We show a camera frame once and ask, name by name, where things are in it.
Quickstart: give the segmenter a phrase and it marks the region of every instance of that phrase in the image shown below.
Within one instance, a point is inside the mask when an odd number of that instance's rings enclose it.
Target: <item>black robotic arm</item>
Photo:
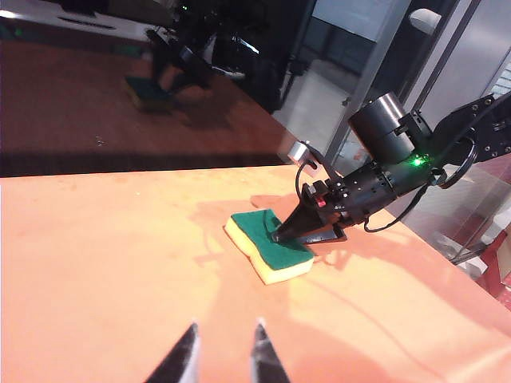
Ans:
[[[360,223],[368,232],[384,230],[404,217],[429,186],[449,188],[472,164],[511,152],[511,94],[497,100],[488,95],[462,106],[431,132],[420,111],[405,113],[397,98],[387,93],[360,109],[349,124],[372,161],[341,177],[309,144],[296,143],[291,157],[300,164],[295,185],[300,202],[273,233],[276,242],[342,241],[347,239],[343,229]],[[301,171],[318,163],[330,178],[304,184],[300,190]],[[450,177],[443,169],[447,164],[458,166]],[[417,188],[394,221],[369,228],[372,214]]]

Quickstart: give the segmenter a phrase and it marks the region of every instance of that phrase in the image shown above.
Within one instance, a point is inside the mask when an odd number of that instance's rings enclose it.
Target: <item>black object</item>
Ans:
[[[193,323],[145,382],[179,383],[187,371],[196,373],[196,366],[191,362],[193,354],[199,352],[198,342],[198,326]]]
[[[253,383],[291,383],[262,324],[255,329],[252,349]]]
[[[386,94],[360,109],[350,125],[372,155],[372,161],[346,177],[334,172],[310,145],[296,176],[300,203],[273,233],[276,242],[301,238],[305,243],[346,240],[343,229],[364,223],[366,231],[386,229],[402,219],[426,193],[429,186],[449,188],[476,162],[511,152],[511,93],[496,101],[492,95],[462,106],[445,117],[431,132],[420,111],[404,114],[392,94]],[[299,174],[316,160],[330,179],[304,184]],[[459,165],[447,178],[443,167]],[[370,216],[414,189],[412,203],[394,221],[369,228]],[[315,235],[316,231],[328,235]]]

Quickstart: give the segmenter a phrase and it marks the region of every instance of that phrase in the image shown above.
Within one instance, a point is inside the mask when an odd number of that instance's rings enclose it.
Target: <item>metal frame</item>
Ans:
[[[411,3],[411,0],[394,0],[392,7],[389,8],[389,13],[385,23],[382,26],[376,45],[369,56],[362,76],[358,81],[357,88],[355,89],[351,102],[344,111],[343,118],[339,122],[337,130],[335,131],[332,140],[328,146],[325,158],[327,162],[333,164],[339,156],[339,149],[341,144],[346,139],[349,127],[347,124],[348,118],[360,109],[364,102],[370,86],[376,77],[376,73],[385,58],[390,44],[394,39],[394,35],[398,31],[402,19],[406,15],[406,11]]]

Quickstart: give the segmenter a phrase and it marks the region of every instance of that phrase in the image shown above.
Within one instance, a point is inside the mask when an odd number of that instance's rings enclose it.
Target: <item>glass panel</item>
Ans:
[[[446,167],[447,172],[454,169]],[[451,262],[460,263],[482,253],[500,233],[502,223],[495,218],[511,207],[510,183],[506,156],[475,164],[453,187],[430,188],[403,222]],[[398,215],[411,198],[402,197],[387,210]]]
[[[404,102],[415,78],[422,69],[422,65],[428,58],[430,50],[433,49],[439,32],[449,19],[450,12],[456,4],[457,2],[454,0],[428,2],[413,0],[411,2],[364,104],[388,92],[394,92],[399,100]],[[410,21],[410,15],[413,14],[412,18],[416,18],[415,15],[420,16],[421,14],[418,12],[424,8],[430,11],[428,13],[430,17],[435,14],[441,16],[436,28],[429,31],[423,28],[429,33],[419,30]],[[349,127],[344,128],[347,130],[347,135],[339,150],[335,166],[341,172],[349,173],[363,164],[368,159],[368,155],[357,136],[351,132]]]
[[[307,71],[291,81],[281,110],[273,113],[300,140],[323,154],[357,87],[392,1],[378,2],[378,16],[368,18],[374,2],[318,0],[298,59]]]

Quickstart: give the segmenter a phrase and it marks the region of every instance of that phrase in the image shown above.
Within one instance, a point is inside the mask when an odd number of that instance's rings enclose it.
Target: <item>green led light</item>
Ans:
[[[419,154],[417,154],[410,160],[409,164],[412,166],[419,167],[428,162],[430,162],[430,157],[427,154],[425,154],[424,156],[420,156]]]

